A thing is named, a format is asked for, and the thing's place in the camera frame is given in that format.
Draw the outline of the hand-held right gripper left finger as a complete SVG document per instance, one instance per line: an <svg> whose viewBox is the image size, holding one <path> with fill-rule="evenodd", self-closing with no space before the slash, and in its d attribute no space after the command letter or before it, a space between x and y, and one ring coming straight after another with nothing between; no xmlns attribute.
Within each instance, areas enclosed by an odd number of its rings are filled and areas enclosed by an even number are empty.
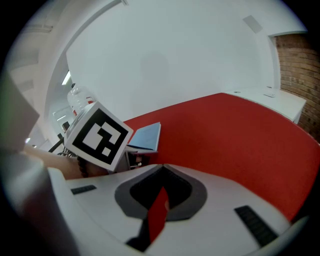
<svg viewBox="0 0 320 256"><path fill-rule="evenodd" d="M124 214L115 199L122 183L159 168L151 164L117 174L65 180L62 172L49 168L59 210L69 228L79 256L151 256L128 245L138 234L141 219Z"/></svg>

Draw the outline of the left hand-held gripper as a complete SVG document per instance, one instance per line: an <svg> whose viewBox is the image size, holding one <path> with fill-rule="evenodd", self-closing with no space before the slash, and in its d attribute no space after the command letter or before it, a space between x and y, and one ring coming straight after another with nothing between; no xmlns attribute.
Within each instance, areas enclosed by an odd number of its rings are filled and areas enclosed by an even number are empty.
<svg viewBox="0 0 320 256"><path fill-rule="evenodd" d="M150 163L150 151L128 145L133 130L100 102L87 105L64 135L64 146L78 157L111 172Z"/></svg>

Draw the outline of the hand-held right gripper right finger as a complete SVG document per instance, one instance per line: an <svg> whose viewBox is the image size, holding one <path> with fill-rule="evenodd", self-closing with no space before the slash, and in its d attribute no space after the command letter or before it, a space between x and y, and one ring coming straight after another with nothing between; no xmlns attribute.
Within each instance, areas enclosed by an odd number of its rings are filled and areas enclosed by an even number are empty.
<svg viewBox="0 0 320 256"><path fill-rule="evenodd" d="M150 256L243 256L258 250L235 212L242 206L251 207L277 235L291 226L276 207L233 180L178 165L172 168L202 182L207 199L192 218L166 222L146 250Z"/></svg>

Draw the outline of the person's left forearm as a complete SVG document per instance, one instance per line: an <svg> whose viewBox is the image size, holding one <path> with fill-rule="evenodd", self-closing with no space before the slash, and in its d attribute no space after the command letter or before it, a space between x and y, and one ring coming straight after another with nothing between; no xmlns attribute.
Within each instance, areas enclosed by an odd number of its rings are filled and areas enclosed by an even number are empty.
<svg viewBox="0 0 320 256"><path fill-rule="evenodd" d="M82 158L57 155L28 144L25 145L23 152L41 159L46 167L60 170L66 180L109 175L106 169Z"/></svg>

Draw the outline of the black metal railing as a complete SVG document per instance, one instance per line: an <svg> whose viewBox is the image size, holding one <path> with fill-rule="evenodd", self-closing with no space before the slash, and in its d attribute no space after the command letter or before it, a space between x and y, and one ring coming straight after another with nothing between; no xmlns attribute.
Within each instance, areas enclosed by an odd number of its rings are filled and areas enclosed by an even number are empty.
<svg viewBox="0 0 320 256"><path fill-rule="evenodd" d="M70 127L70 124L68 121L64 122L62 124L62 130L64 131L64 133L67 132L68 128ZM58 137L58 142L56 142L50 149L49 149L49 153L53 153L56 149L58 149L61 145L63 146L63 150L59 153L57 153L57 155L60 155L60 156L65 156L65 157L76 157L76 155L71 152L70 150L68 150L66 147L65 147L65 139L64 139L64 136L59 133L57 135Z"/></svg>

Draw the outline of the large clear water bottle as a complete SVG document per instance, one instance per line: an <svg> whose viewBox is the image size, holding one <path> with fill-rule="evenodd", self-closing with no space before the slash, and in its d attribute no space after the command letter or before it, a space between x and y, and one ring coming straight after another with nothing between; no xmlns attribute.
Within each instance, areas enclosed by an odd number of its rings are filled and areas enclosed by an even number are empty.
<svg viewBox="0 0 320 256"><path fill-rule="evenodd" d="M87 105L93 104L96 99L86 87L73 83L67 94L67 101L74 116L78 116Z"/></svg>

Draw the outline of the red tablecloth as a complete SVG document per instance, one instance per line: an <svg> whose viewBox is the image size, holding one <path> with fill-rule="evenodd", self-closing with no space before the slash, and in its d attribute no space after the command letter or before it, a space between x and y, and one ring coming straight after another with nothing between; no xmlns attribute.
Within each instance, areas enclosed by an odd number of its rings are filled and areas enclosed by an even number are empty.
<svg viewBox="0 0 320 256"><path fill-rule="evenodd" d="M138 130L157 122L161 132L152 163L235 181L277 208L290 223L320 167L320 145L310 135L273 110L233 95L219 93L186 101L131 118L126 124ZM257 228L264 240L280 237L248 205L235 212L241 221L253 217L249 226Z"/></svg>

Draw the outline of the white desk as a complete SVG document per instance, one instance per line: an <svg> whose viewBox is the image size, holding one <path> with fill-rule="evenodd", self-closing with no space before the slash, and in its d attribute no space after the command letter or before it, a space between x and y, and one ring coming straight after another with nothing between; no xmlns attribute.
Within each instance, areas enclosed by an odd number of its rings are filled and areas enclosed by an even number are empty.
<svg viewBox="0 0 320 256"><path fill-rule="evenodd" d="M303 108L306 104L306 100L299 96L269 87L243 88L226 91L225 93L260 104L277 112L295 124L299 123ZM265 93L275 94L275 97L265 96Z"/></svg>

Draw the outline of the grey wall panel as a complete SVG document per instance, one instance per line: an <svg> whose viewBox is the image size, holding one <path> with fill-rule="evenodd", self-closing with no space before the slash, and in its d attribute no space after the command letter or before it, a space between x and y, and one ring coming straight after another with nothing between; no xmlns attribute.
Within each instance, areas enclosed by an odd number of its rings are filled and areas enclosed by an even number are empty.
<svg viewBox="0 0 320 256"><path fill-rule="evenodd" d="M255 34L263 30L263 27L258 23L258 21L252 15L248 15L242 20Z"/></svg>

